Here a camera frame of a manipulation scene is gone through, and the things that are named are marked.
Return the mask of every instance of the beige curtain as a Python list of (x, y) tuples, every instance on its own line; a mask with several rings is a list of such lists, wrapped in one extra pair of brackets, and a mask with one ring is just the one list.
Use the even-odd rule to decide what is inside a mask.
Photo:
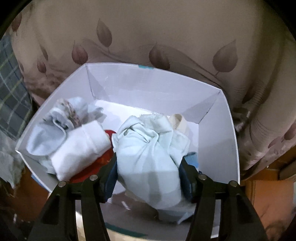
[(243, 178), (296, 143), (296, 43), (258, 0), (39, 0), (8, 33), (40, 104), (86, 62), (127, 62), (221, 88)]

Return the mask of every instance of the red fabric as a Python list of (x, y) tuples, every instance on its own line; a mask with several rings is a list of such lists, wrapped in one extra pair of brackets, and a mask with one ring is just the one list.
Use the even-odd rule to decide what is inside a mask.
[[(116, 132), (112, 130), (105, 130), (105, 132), (109, 135), (110, 141), (112, 134), (115, 134)], [(85, 179), (90, 177), (93, 174), (97, 174), (100, 170), (100, 168), (104, 165), (106, 165), (112, 158), (114, 152), (113, 152), (113, 146), (106, 151), (101, 157), (99, 157), (93, 164), (82, 170), (80, 173), (76, 174), (70, 179), (70, 183), (80, 183), (83, 182)]]

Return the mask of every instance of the checkered cloth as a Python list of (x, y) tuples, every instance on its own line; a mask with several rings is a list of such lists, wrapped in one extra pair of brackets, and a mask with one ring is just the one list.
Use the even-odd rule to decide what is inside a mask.
[(3, 36), (0, 40), (0, 129), (17, 140), (32, 116), (32, 99), (23, 82), (10, 36)]

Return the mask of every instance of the storage box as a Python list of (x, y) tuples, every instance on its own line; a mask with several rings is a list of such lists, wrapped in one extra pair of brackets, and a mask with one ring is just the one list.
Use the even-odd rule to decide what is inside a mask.
[[(182, 114), (190, 130), (190, 151), (198, 153), (200, 170), (214, 181), (239, 182), (239, 158), (236, 135), (223, 92), (198, 80), (151, 67), (133, 64), (85, 64), (69, 76), (44, 102), (21, 136), (16, 151), (44, 185), (52, 191), (58, 181), (45, 172), (38, 157), (26, 151), (36, 123), (60, 98), (80, 96), (104, 108), (100, 122), (104, 129), (118, 131), (130, 116), (157, 112)], [(154, 240), (185, 240), (190, 223), (180, 225), (155, 220), (146, 204), (126, 199), (117, 183), (114, 196), (102, 204), (108, 228), (134, 237)], [(216, 203), (213, 237), (218, 235), (219, 202)]]

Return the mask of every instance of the plaid fabric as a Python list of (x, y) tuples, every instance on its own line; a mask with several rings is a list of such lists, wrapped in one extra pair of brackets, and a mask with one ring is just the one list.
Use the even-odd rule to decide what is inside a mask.
[(0, 129), (17, 140), (32, 115), (32, 99), (23, 82), (10, 36), (3, 36), (0, 40)]

